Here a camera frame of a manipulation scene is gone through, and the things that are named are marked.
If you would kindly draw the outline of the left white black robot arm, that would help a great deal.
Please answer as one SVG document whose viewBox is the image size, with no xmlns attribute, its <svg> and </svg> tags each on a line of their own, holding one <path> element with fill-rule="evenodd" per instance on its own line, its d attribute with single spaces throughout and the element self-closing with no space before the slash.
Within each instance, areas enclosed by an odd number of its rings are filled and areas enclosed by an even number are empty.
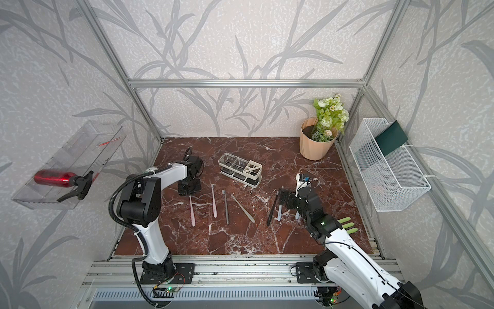
<svg viewBox="0 0 494 309">
<path fill-rule="evenodd" d="M 161 280 L 175 273 L 172 254 L 166 246 L 158 224 L 162 208 L 162 191 L 178 185 L 180 196 L 201 190 L 203 160 L 187 155 L 183 161 L 162 168 L 151 167 L 141 175 L 130 175 L 109 200 L 109 215 L 117 224 L 132 230 L 144 253 L 140 258 L 146 273 Z"/>
</svg>

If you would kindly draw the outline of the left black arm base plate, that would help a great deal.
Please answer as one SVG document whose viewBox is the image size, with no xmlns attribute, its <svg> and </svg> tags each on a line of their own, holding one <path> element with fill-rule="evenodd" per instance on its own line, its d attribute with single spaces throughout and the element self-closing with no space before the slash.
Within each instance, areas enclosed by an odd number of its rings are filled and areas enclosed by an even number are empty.
<svg viewBox="0 0 494 309">
<path fill-rule="evenodd" d="M 154 265 L 143 263 L 143 272 L 140 283 L 151 285 L 169 282 L 178 285 L 189 285 L 194 277 L 194 263 L 177 263 L 173 265 Z"/>
</svg>

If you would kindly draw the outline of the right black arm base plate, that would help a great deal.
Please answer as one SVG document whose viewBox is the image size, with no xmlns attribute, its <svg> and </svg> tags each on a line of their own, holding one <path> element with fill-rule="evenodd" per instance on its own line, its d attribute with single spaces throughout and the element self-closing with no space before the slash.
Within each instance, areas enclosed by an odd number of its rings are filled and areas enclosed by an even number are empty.
<svg viewBox="0 0 494 309">
<path fill-rule="evenodd" d="M 324 274 L 319 271 L 315 271 L 313 263 L 296 263 L 295 264 L 295 277 L 297 278 L 297 283 L 308 284 L 308 283 L 328 283 L 329 279 L 326 278 Z"/>
</svg>

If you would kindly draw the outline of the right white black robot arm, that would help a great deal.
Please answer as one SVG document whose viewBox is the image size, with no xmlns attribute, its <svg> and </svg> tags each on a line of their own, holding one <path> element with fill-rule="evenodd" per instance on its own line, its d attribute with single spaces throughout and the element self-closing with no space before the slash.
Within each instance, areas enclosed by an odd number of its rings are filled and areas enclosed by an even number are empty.
<svg viewBox="0 0 494 309">
<path fill-rule="evenodd" d="M 421 292 L 379 266 L 350 237 L 342 223 L 325 213 L 310 187 L 279 189 L 281 205 L 294 209 L 311 237 L 324 247 L 313 258 L 313 273 L 321 283 L 333 282 L 364 308 L 424 308 Z"/>
</svg>

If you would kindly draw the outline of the pink toothbrush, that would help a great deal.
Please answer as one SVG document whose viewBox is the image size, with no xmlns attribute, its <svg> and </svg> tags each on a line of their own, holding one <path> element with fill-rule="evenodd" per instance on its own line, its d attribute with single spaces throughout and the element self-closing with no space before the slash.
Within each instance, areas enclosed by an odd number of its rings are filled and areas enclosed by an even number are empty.
<svg viewBox="0 0 494 309">
<path fill-rule="evenodd" d="M 212 210 L 213 210 L 213 216 L 214 218 L 217 218 L 217 206 L 216 206 L 216 198 L 215 198 L 215 190 L 214 190 L 214 184 L 211 184 L 211 190 L 212 190 Z"/>
<path fill-rule="evenodd" d="M 190 219 L 191 219 L 191 224 L 193 227 L 196 226 L 196 218 L 194 214 L 194 206 L 192 202 L 192 196 L 189 196 L 189 202 L 190 202 Z"/>
</svg>

